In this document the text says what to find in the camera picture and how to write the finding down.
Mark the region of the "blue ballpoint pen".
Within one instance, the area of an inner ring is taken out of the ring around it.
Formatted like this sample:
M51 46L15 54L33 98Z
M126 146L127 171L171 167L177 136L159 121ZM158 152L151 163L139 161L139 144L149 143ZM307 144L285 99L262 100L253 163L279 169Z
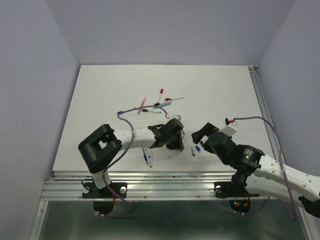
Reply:
M147 153L146 153L144 148L142 148L142 152L143 152L144 161L145 161L146 165L148 165L149 164L148 155L147 155Z

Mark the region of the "translucent red pen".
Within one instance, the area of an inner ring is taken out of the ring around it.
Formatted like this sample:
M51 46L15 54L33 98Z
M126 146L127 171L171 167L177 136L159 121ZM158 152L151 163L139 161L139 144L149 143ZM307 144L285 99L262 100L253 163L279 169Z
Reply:
M142 100L142 102L141 102L141 104L140 104L140 107L139 107L139 109L138 109L138 111L137 111L137 114L138 114L138 115L141 113L142 108L143 108L143 106L144 106L145 103L146 103L146 100L147 100L147 98L144 97L143 100Z

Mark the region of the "white marker blue cap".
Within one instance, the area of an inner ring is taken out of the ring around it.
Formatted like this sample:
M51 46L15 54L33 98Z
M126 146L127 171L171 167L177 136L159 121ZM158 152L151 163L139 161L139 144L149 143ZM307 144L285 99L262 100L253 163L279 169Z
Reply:
M150 151L148 148L145 149L145 154L147 157L147 163L148 163L148 165L150 165L151 155L150 155Z

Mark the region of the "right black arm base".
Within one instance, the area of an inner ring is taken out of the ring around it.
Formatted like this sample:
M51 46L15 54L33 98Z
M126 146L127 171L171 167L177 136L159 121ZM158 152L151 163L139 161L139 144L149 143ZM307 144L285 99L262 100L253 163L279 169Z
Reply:
M230 181L217 181L214 183L213 194L219 199L241 198L230 200L229 205L236 213L247 214L251 208L251 194L245 189L248 175L236 172Z

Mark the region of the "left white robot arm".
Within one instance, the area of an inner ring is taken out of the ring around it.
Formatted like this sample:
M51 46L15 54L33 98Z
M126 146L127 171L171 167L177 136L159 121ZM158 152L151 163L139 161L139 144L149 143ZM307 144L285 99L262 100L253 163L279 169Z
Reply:
M120 151L134 148L155 149L166 146L169 150L182 150L183 124L172 118L165 124L136 130L112 129L103 124L85 138L78 150L91 173L94 191L100 197L111 193L111 179L106 171Z

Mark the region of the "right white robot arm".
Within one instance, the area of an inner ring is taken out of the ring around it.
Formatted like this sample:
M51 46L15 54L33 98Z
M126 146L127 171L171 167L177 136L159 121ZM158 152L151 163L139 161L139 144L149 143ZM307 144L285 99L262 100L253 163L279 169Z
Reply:
M217 198L268 196L293 201L296 206L318 218L320 216L320 178L304 173L272 158L250 145L232 140L238 131L235 124L219 129L206 123L192 133L192 141L216 155L224 165L235 169L230 181L216 182Z

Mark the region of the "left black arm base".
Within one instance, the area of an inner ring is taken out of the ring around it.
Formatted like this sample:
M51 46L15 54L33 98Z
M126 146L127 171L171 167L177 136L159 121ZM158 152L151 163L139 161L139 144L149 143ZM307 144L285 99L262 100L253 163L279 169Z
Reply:
M83 187L82 198L93 200L92 207L97 215L106 218L119 218L126 215L127 213L119 216L110 215L115 207L116 199L127 203L129 205L129 212L131 211L131 204L125 200L127 197L127 183L111 183L109 186L110 189L107 186L103 189L98 189L93 180L89 182L82 181L81 184Z

